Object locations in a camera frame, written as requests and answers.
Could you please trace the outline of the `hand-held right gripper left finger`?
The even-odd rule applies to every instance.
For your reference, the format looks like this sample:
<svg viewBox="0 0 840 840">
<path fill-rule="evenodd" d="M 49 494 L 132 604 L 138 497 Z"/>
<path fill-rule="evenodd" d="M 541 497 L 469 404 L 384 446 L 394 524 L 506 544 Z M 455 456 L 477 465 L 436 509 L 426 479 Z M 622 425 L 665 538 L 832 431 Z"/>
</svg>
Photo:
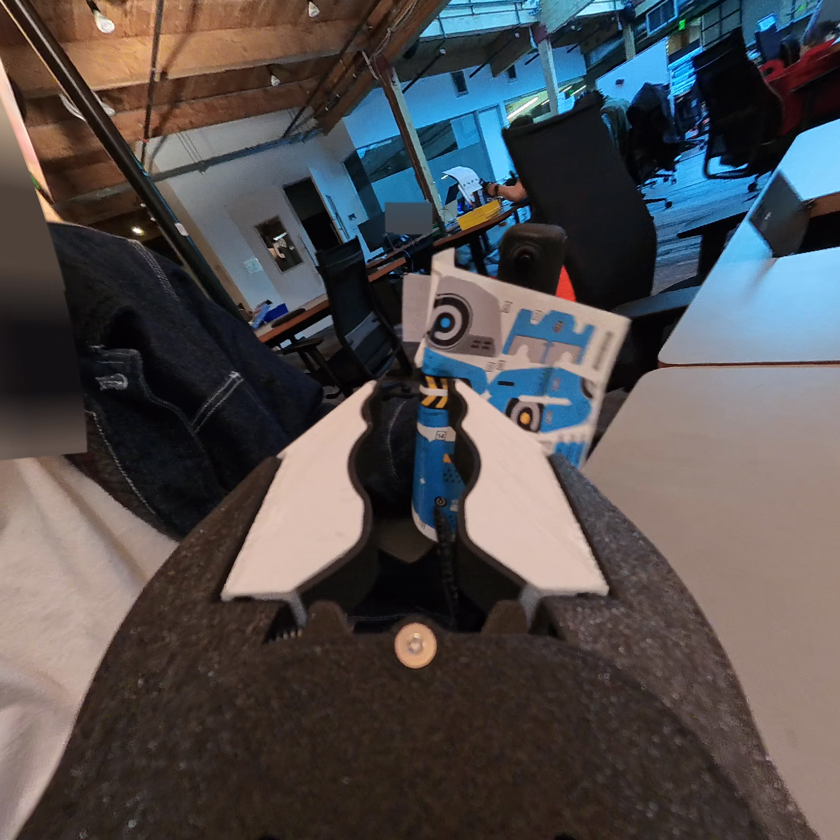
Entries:
<svg viewBox="0 0 840 840">
<path fill-rule="evenodd" d="M 362 601 L 377 575 L 372 509 L 355 464 L 372 429 L 365 383 L 278 454 L 223 601 Z"/>
</svg>

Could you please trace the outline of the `long wooden table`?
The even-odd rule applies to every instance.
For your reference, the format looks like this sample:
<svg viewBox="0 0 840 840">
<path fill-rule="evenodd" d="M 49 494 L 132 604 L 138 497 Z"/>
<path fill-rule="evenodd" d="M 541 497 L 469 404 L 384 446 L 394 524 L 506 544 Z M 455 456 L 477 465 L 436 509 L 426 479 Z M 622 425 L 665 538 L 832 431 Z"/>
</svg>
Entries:
<svg viewBox="0 0 840 840">
<path fill-rule="evenodd" d="M 480 237 L 482 234 L 494 227 L 503 225 L 511 217 L 518 221 L 518 210 L 529 206 L 529 201 L 505 205 L 502 213 L 488 218 L 477 226 L 467 230 L 458 231 L 448 236 L 438 238 L 431 244 L 432 251 L 439 253 L 443 250 L 463 247 L 468 245 L 472 261 L 478 272 L 486 272 L 485 257 L 480 250 Z M 370 263 L 366 266 L 369 282 L 375 282 L 393 273 L 398 268 L 407 266 L 409 257 L 384 257 L 378 263 Z M 296 315 L 288 315 L 283 318 L 276 327 L 268 327 L 262 332 L 257 332 L 258 341 L 268 346 L 275 346 L 289 338 L 294 338 L 299 332 L 310 328 L 331 314 L 329 300 L 323 296 L 315 304 L 301 311 Z"/>
</svg>

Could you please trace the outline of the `large black office chair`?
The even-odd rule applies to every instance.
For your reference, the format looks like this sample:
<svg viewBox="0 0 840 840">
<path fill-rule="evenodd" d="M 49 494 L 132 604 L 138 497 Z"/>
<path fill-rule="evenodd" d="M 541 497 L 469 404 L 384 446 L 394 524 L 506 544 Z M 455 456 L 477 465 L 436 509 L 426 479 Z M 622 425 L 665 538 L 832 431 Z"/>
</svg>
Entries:
<svg viewBox="0 0 840 840">
<path fill-rule="evenodd" d="M 657 235 L 598 101 L 502 131 L 532 215 L 566 233 L 575 299 L 612 311 L 650 296 Z"/>
</svg>

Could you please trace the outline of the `small black office chair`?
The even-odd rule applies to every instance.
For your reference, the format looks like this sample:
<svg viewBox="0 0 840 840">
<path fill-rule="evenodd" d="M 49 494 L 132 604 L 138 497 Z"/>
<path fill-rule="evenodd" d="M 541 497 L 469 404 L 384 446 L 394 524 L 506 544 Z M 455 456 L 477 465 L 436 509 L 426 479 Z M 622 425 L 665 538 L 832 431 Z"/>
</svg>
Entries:
<svg viewBox="0 0 840 840">
<path fill-rule="evenodd" d="M 412 373 L 402 342 L 379 307 L 369 281 L 360 240 L 353 238 L 317 253 L 340 349 L 321 361 L 317 373 L 344 396 L 383 377 L 395 361 Z"/>
</svg>

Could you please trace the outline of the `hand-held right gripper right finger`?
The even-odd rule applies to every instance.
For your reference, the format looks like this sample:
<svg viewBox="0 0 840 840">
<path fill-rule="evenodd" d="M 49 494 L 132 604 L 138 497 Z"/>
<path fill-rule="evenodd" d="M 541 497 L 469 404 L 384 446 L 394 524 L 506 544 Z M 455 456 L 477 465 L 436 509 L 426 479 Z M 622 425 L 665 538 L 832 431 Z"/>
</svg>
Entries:
<svg viewBox="0 0 840 840">
<path fill-rule="evenodd" d="M 462 381 L 451 382 L 454 462 L 465 482 L 458 547 L 479 567 L 470 597 L 496 571 L 520 597 L 598 595 L 606 578 L 535 434 L 525 432 Z"/>
</svg>

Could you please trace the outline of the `grey desk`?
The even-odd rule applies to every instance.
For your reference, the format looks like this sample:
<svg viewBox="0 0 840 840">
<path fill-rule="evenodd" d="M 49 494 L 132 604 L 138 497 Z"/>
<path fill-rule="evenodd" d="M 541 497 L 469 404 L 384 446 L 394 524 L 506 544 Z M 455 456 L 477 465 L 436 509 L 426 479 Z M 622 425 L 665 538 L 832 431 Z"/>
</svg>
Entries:
<svg viewBox="0 0 840 840">
<path fill-rule="evenodd" d="M 821 838 L 839 835 L 838 377 L 655 371 L 583 468 L 695 596 Z"/>
<path fill-rule="evenodd" d="M 777 259 L 740 223 L 658 365 L 839 362 L 839 248 Z"/>
</svg>

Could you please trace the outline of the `black pole stand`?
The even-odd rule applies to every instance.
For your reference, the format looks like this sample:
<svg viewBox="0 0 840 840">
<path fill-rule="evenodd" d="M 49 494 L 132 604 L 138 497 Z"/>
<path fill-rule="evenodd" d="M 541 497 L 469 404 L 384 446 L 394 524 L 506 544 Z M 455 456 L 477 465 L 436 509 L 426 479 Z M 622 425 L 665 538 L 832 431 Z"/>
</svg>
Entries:
<svg viewBox="0 0 840 840">
<path fill-rule="evenodd" d="M 138 194 L 164 237 L 192 272 L 205 293 L 240 322 L 245 319 L 207 263 L 190 235 L 180 227 L 171 208 L 152 182 L 78 69 L 48 30 L 29 1 L 2 1 L 2 6 L 35 51 L 61 90 L 79 109 L 104 150 Z"/>
</svg>

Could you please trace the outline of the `blue sticker sheet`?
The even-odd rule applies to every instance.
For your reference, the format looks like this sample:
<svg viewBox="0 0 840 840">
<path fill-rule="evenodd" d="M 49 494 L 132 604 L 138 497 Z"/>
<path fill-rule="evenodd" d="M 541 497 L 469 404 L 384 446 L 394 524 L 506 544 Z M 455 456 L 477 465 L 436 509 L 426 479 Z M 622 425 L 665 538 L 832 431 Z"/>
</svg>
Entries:
<svg viewBox="0 0 840 840">
<path fill-rule="evenodd" d="M 547 455 L 581 467 L 629 321 L 455 266 L 403 280 L 402 332 L 420 376 L 412 514 L 437 540 L 434 514 L 455 526 L 466 479 L 453 466 L 447 380 L 468 384 Z"/>
</svg>

